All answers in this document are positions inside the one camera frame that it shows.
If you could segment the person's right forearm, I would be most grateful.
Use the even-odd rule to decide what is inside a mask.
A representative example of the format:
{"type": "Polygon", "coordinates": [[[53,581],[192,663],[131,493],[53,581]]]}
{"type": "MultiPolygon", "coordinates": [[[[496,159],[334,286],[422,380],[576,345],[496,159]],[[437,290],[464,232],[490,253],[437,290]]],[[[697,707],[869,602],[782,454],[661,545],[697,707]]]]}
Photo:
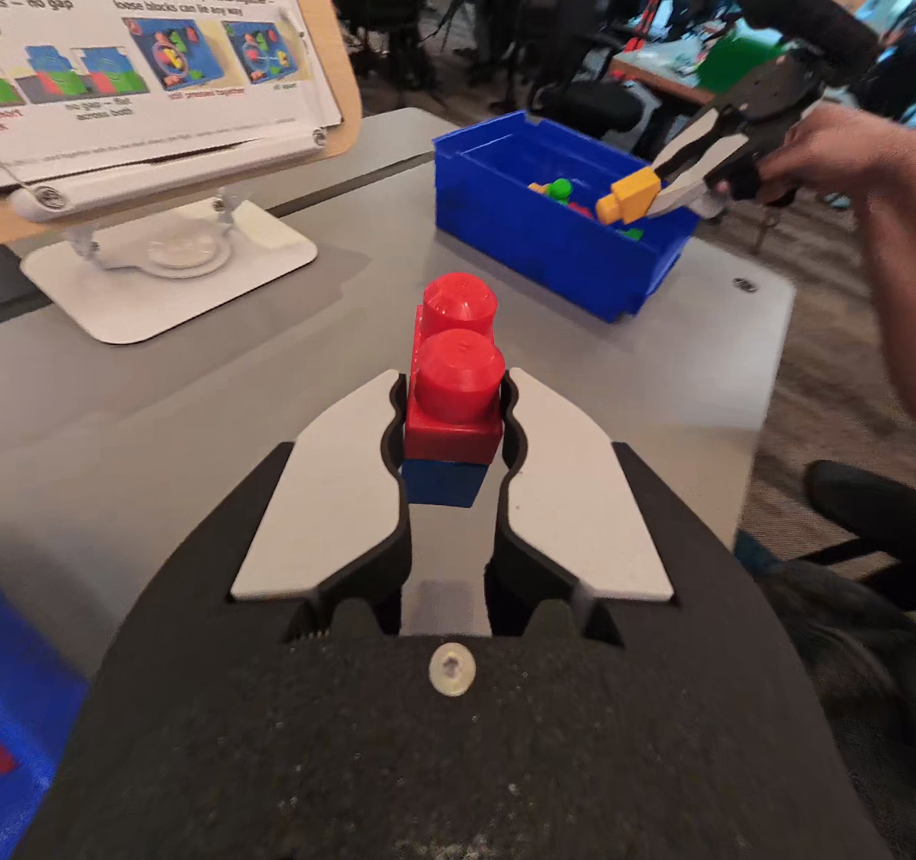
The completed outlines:
{"type": "Polygon", "coordinates": [[[915,416],[914,131],[863,113],[869,149],[860,225],[887,373],[915,416]]]}

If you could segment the person's dark sweatshirt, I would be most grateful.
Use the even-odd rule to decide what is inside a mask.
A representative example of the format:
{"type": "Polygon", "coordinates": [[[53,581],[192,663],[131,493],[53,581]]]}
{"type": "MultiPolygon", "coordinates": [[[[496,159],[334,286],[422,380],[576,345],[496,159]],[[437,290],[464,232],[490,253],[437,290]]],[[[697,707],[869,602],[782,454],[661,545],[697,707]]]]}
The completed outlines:
{"type": "Polygon", "coordinates": [[[776,561],[754,578],[805,667],[856,794],[892,856],[913,859],[914,618],[805,561],[776,561]]]}

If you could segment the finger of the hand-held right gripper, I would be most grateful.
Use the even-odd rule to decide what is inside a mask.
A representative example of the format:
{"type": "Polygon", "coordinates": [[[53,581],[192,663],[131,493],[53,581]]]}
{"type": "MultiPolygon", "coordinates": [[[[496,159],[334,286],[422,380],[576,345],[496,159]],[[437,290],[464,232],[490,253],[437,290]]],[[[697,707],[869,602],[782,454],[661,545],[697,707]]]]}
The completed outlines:
{"type": "Polygon", "coordinates": [[[720,182],[748,166],[749,117],[735,107],[707,108],[649,165],[661,182],[720,182]]]}
{"type": "Polygon", "coordinates": [[[726,210],[727,198],[708,182],[715,184],[723,178],[719,168],[745,149],[749,137],[731,134],[712,139],[703,135],[688,142],[686,136],[674,138],[650,164],[663,187],[644,215],[648,219],[684,208],[711,220],[726,210]]]}

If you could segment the person's right hand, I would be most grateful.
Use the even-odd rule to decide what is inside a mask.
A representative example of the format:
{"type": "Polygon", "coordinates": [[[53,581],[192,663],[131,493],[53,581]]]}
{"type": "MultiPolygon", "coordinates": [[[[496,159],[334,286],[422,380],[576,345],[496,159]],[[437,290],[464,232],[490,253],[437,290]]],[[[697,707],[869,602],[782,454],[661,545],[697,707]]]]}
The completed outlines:
{"type": "Polygon", "coordinates": [[[864,198],[892,166],[899,134],[908,130],[874,114],[819,104],[759,161],[758,201],[774,203],[797,189],[864,198]]]}

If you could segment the instruction sheet on stand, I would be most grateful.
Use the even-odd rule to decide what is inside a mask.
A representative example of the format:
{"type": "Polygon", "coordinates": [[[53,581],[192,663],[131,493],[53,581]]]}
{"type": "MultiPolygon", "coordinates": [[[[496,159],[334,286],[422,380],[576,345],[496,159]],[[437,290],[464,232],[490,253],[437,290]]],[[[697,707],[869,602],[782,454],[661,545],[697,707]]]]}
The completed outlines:
{"type": "Polygon", "coordinates": [[[44,188],[62,202],[57,208],[40,202],[36,197],[39,187],[20,188],[2,200],[2,244],[11,246],[37,237],[49,237],[55,243],[78,226],[99,229],[202,198],[228,195],[230,187],[246,187],[256,179],[325,161],[351,149],[360,130],[362,103],[333,2],[295,0],[294,5],[277,3],[277,8],[281,19],[311,44],[309,53],[321,67],[342,115],[337,125],[52,179],[44,188]]]}

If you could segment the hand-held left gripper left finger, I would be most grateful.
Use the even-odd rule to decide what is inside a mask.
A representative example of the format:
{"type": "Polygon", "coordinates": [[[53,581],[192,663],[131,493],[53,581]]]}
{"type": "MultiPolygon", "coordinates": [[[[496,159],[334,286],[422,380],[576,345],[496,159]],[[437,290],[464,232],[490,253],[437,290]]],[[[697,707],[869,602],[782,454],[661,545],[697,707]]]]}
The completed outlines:
{"type": "Polygon", "coordinates": [[[292,442],[230,588],[236,602],[298,600],[315,628],[338,604],[368,604],[402,627],[411,572],[404,460],[406,375],[388,369],[312,420],[292,442]]]}

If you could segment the black office chair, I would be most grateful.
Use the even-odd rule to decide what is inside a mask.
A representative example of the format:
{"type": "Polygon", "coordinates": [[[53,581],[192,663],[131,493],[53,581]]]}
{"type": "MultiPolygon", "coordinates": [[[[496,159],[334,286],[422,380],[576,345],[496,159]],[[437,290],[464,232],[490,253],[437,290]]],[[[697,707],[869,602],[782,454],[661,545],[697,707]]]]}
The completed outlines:
{"type": "Polygon", "coordinates": [[[851,539],[809,553],[820,566],[884,553],[895,564],[865,578],[864,585],[905,612],[915,609],[915,490],[867,470],[816,461],[804,474],[810,509],[851,539]]]}
{"type": "Polygon", "coordinates": [[[624,47],[617,24],[622,0],[501,0],[498,19],[510,37],[507,88],[495,113],[520,107],[517,79],[531,74],[526,108],[600,139],[632,130],[643,103],[624,84],[608,78],[612,57],[624,47]]]}

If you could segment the clear framed instruction sheet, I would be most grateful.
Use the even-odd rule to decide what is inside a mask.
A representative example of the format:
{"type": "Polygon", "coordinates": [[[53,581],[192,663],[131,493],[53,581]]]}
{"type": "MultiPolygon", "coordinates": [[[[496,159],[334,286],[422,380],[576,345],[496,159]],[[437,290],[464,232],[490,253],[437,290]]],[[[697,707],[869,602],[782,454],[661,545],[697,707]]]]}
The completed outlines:
{"type": "Polygon", "coordinates": [[[342,115],[295,0],[2,0],[2,200],[342,115]]]}

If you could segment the person's blue jeans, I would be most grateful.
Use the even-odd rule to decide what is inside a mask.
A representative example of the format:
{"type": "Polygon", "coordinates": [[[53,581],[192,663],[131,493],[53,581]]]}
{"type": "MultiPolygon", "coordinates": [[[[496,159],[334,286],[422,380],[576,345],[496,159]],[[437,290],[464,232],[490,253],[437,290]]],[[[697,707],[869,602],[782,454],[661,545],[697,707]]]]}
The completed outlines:
{"type": "Polygon", "coordinates": [[[736,533],[733,554],[744,569],[754,577],[767,574],[780,563],[780,560],[767,547],[742,529],[736,533]]]}

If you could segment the blue toy block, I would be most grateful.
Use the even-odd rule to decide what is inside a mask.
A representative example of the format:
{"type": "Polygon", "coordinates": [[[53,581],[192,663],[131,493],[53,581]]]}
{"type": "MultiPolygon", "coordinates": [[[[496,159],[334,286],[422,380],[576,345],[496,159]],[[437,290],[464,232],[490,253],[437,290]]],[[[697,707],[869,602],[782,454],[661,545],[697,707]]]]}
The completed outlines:
{"type": "Polygon", "coordinates": [[[471,508],[488,468],[485,464],[405,459],[400,475],[412,505],[471,508]]]}

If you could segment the blue plastic bin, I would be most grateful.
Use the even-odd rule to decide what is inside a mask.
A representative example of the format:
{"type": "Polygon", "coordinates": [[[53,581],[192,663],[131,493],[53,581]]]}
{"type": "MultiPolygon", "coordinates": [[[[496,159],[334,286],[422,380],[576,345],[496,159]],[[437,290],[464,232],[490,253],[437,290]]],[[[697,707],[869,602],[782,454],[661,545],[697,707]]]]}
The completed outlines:
{"type": "Polygon", "coordinates": [[[593,207],[634,156],[523,111],[434,140],[436,225],[602,321],[636,316],[693,237],[700,218],[681,208],[631,225],[601,225],[530,190],[566,178],[569,202],[593,207]],[[617,234],[637,227],[640,241],[617,234]]]}
{"type": "Polygon", "coordinates": [[[2,839],[27,826],[52,784],[87,683],[1,599],[2,839]]]}

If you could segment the red two-stud block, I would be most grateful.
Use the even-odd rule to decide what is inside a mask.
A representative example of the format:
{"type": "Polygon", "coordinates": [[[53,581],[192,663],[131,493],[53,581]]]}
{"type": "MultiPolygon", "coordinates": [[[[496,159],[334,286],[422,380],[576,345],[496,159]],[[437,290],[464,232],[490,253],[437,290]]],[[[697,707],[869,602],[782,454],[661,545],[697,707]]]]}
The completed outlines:
{"type": "Polygon", "coordinates": [[[503,434],[507,366],[495,338],[498,299],[478,277],[429,282],[416,310],[404,428],[409,461],[490,465],[503,434]]]}

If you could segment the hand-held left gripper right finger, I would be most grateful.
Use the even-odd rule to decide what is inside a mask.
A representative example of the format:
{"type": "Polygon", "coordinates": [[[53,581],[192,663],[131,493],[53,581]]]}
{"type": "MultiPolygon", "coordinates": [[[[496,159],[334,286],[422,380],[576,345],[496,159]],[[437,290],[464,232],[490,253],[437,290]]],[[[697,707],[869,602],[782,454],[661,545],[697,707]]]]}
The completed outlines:
{"type": "Polygon", "coordinates": [[[601,605],[670,605],[675,591],[616,448],[586,412],[518,366],[502,387],[503,458],[492,595],[520,634],[546,602],[574,626],[601,627],[601,605]]]}

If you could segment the long wooden table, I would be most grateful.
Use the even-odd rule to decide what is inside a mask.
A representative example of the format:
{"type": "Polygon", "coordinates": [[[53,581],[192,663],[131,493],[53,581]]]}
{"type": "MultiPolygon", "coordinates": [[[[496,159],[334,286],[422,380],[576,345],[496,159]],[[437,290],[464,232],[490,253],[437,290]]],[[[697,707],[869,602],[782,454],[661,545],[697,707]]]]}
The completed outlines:
{"type": "Polygon", "coordinates": [[[648,42],[638,50],[613,55],[609,69],[654,92],[693,105],[706,104],[715,95],[700,85],[694,72],[701,45],[701,40],[693,36],[680,41],[648,42]]]}

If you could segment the grey desk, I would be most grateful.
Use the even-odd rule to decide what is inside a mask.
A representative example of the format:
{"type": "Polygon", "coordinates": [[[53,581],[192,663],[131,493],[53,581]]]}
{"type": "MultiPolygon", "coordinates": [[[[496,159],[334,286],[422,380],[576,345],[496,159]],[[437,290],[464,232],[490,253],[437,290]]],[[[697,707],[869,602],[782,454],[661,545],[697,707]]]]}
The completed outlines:
{"type": "Polygon", "coordinates": [[[258,179],[251,198],[317,259],[173,332],[109,346],[55,306],[2,322],[2,589],[79,674],[277,444],[407,372],[422,291],[452,271],[497,294],[509,366],[628,443],[732,546],[794,286],[694,238],[635,319],[604,323],[438,232],[432,139],[453,128],[372,116],[343,156],[258,179]]]}

